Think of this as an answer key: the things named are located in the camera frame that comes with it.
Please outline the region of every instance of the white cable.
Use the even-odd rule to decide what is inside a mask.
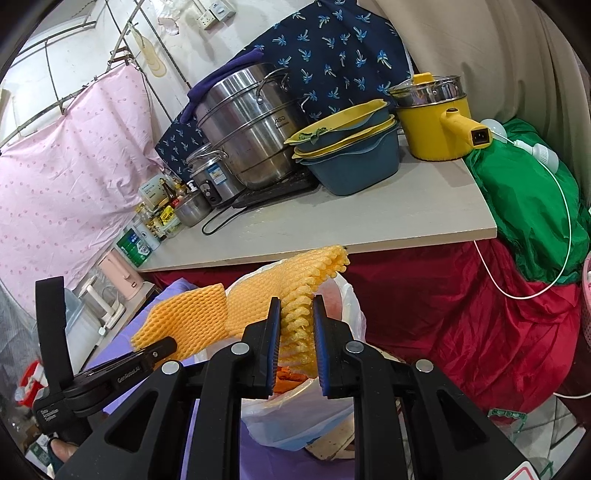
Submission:
[[[569,222],[569,248],[568,248],[568,250],[566,252],[566,258],[564,259],[564,265],[562,266],[562,269],[560,270],[560,273],[554,279],[554,281],[550,285],[548,285],[547,287],[545,287],[544,289],[540,290],[538,293],[534,293],[533,295],[528,295],[527,297],[514,297],[513,295],[508,294],[506,291],[503,291],[503,289],[500,288],[500,286],[498,285],[498,283],[493,278],[493,276],[491,274],[491,271],[488,269],[488,265],[486,265],[486,262],[484,261],[484,257],[482,256],[482,253],[480,253],[480,249],[478,248],[477,243],[474,242],[474,246],[476,247],[476,250],[478,251],[478,255],[480,255],[480,259],[482,260],[482,264],[484,265],[484,268],[486,268],[486,272],[488,273],[488,276],[491,278],[492,282],[495,284],[495,287],[497,287],[497,289],[505,297],[509,297],[510,299],[513,299],[513,300],[530,300],[530,299],[533,299],[533,298],[537,297],[538,295],[542,295],[544,292],[546,292],[549,289],[551,289],[554,286],[554,284],[556,282],[558,282],[558,279],[562,276],[562,273],[564,272],[564,269],[566,268],[566,264],[569,261],[570,246],[571,246],[571,243],[572,243],[572,240],[573,240],[572,227],[571,227],[571,224],[570,224],[569,206],[568,206],[568,204],[566,202],[566,197],[564,196],[564,192],[562,191],[562,188],[560,187],[560,183],[558,183],[558,180],[556,180],[556,177],[554,176],[554,174],[543,163],[540,163],[540,165],[542,165],[545,168],[545,170],[550,174],[550,176],[556,182],[556,185],[558,185],[558,189],[560,190],[560,194],[562,195],[562,199],[563,199],[563,202],[564,202],[564,207],[566,208],[566,219]]]
[[[581,398],[591,397],[591,392],[586,393],[585,395],[575,395],[574,397],[571,397],[570,395],[562,395],[562,394],[556,393],[556,392],[554,392],[554,395],[556,395],[557,397],[560,397],[560,398],[569,398],[571,400],[580,400]]]

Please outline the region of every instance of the red satin fabric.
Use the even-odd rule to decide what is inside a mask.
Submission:
[[[526,282],[506,246],[480,241],[508,293],[541,290]],[[553,287],[532,300],[503,296],[471,242],[350,255],[345,272],[367,318],[368,343],[407,361],[428,358],[480,408],[529,412],[562,383],[573,361],[580,287]],[[159,272],[163,285],[184,277],[226,287],[260,264]]]

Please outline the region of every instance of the rice cooker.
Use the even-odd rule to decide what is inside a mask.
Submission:
[[[212,207],[228,205],[246,189],[224,163],[227,157],[222,150],[212,150],[208,143],[187,158],[193,171],[191,177]]]

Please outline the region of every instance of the beige curtain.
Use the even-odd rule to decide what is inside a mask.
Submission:
[[[576,56],[531,0],[358,0],[387,17],[417,67],[461,75],[476,120],[532,124],[591,203],[591,119]]]

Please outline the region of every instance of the metal rack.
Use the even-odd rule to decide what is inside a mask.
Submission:
[[[180,70],[177,62],[175,61],[172,54],[170,53],[170,51],[168,50],[168,48],[164,44],[160,35],[158,35],[158,32],[156,31],[152,22],[148,18],[148,15],[146,15],[145,11],[142,9],[142,5],[145,2],[145,0],[133,0],[133,1],[136,6],[135,6],[134,10],[132,11],[131,15],[129,16],[129,18],[127,19],[127,21],[125,22],[125,25],[122,29],[119,26],[119,24],[117,23],[117,20],[115,19],[115,15],[113,14],[111,6],[109,5],[109,0],[105,0],[105,5],[109,11],[111,19],[113,20],[113,23],[115,24],[115,27],[119,32],[119,38],[117,39],[117,42],[115,43],[115,47],[111,51],[111,56],[110,56],[109,60],[107,61],[106,70],[101,75],[95,76],[94,81],[97,81],[98,78],[100,78],[101,76],[103,76],[104,74],[109,72],[113,68],[113,66],[115,66],[116,64],[119,64],[122,61],[124,61],[126,64],[132,63],[142,73],[146,84],[148,85],[149,89],[152,91],[152,94],[156,98],[158,104],[162,107],[162,110],[166,114],[168,120],[170,122],[172,122],[173,118],[166,110],[166,107],[164,106],[162,100],[160,99],[160,97],[156,93],[156,90],[154,89],[153,85],[150,83],[148,76],[146,75],[146,73],[144,72],[142,67],[139,65],[139,63],[137,61],[137,56],[133,54],[131,48],[129,47],[127,40],[125,39],[125,36],[127,35],[127,33],[129,33],[129,26],[132,24],[132,22],[138,12],[140,12],[142,14],[144,19],[148,23],[150,29],[152,30],[152,32],[156,36],[158,42],[160,43],[160,46],[162,47],[162,49],[165,52],[168,59],[170,60],[170,63],[173,65],[174,69],[176,70],[176,72],[178,73],[180,78],[183,80],[183,82],[185,83],[185,85],[187,86],[188,89],[191,88],[191,84],[189,83],[189,81],[187,80],[187,78],[185,77],[183,72]],[[69,27],[69,28],[61,30],[57,33],[49,35],[48,37],[45,37],[38,42],[35,42],[34,44],[28,46],[27,48],[21,50],[18,53],[17,57],[34,49],[35,47],[38,47],[40,45],[44,46],[45,53],[46,53],[46,60],[47,60],[47,68],[49,70],[49,75],[50,75],[51,84],[53,86],[53,91],[56,95],[56,101],[54,103],[52,103],[51,105],[49,105],[48,107],[44,108],[43,110],[39,111],[37,114],[33,115],[30,119],[28,119],[23,124],[19,125],[6,138],[4,138],[2,141],[0,141],[0,148],[2,148],[4,145],[6,145],[10,140],[12,140],[16,135],[18,135],[20,132],[22,132],[24,129],[26,129],[26,127],[31,125],[34,121],[38,120],[46,113],[52,111],[54,108],[58,107],[60,109],[61,114],[64,115],[66,113],[66,109],[64,108],[64,103],[68,102],[69,100],[74,99],[75,97],[77,97],[79,94],[81,94],[88,87],[88,85],[83,85],[82,88],[80,88],[79,90],[72,92],[69,95],[66,95],[65,97],[59,98],[57,95],[57,89],[56,89],[55,83],[53,81],[53,74],[51,72],[51,65],[50,65],[49,56],[47,53],[47,45],[50,40],[52,40],[56,37],[59,37],[61,35],[64,35],[66,33],[85,31],[88,28],[91,28],[91,27],[94,28],[96,26],[96,21],[89,22],[89,21],[87,21],[87,19],[88,19],[88,17],[86,17],[84,19],[84,21],[79,25],[75,25],[74,27]]]

